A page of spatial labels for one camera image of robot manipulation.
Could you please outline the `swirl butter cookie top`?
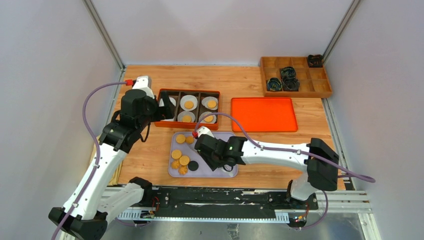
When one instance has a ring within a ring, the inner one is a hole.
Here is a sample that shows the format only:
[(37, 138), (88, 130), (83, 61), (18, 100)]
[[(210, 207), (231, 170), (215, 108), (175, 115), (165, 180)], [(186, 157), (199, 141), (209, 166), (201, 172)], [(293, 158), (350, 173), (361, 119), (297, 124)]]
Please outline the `swirl butter cookie top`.
[(185, 142), (186, 142), (188, 145), (191, 145), (191, 144), (193, 144), (193, 143), (195, 142), (195, 138), (194, 138), (193, 136), (187, 136), (187, 137), (185, 138)]

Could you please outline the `metal tongs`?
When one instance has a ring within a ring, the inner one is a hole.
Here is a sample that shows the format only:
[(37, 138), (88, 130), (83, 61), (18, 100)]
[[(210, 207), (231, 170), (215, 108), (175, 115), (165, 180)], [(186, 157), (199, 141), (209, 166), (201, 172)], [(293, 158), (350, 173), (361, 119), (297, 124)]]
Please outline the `metal tongs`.
[(231, 172), (231, 171), (234, 169), (234, 167), (233, 167), (233, 166), (230, 166), (230, 165), (224, 165), (224, 166), (222, 167), (222, 169), (223, 169), (224, 171), (226, 171), (226, 172)]

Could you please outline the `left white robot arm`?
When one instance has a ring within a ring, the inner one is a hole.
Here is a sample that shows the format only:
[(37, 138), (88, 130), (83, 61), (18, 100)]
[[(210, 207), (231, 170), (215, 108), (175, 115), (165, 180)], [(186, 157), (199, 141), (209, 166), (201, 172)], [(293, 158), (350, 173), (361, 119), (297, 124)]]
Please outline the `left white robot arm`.
[(119, 192), (102, 200), (115, 170), (133, 145), (148, 139), (151, 124), (175, 115), (167, 93), (155, 96), (149, 76), (125, 80), (123, 84), (130, 89), (101, 135), (93, 137), (95, 154), (80, 183), (63, 206), (49, 212), (49, 219), (56, 225), (53, 239), (62, 231), (80, 240), (99, 240), (128, 207), (155, 207), (158, 202), (152, 183), (140, 177), (132, 178)]

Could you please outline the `orange box lid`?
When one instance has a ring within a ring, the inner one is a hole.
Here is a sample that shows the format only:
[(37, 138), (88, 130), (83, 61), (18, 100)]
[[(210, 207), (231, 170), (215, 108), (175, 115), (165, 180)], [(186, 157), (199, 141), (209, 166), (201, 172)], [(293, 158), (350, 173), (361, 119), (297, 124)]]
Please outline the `orange box lid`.
[(299, 129), (289, 97), (235, 97), (230, 114), (249, 133), (293, 133)]

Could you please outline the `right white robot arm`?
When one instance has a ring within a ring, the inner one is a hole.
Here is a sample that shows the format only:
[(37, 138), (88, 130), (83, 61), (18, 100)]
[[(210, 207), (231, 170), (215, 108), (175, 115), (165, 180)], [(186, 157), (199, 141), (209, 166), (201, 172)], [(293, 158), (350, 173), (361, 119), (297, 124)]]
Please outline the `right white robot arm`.
[(207, 128), (193, 132), (194, 148), (209, 168), (214, 171), (226, 166), (267, 164), (301, 171), (291, 180), (285, 195), (286, 204), (298, 209), (318, 190), (333, 192), (338, 189), (339, 156), (324, 141), (312, 138), (309, 143), (279, 144), (261, 142), (248, 136), (218, 139)]

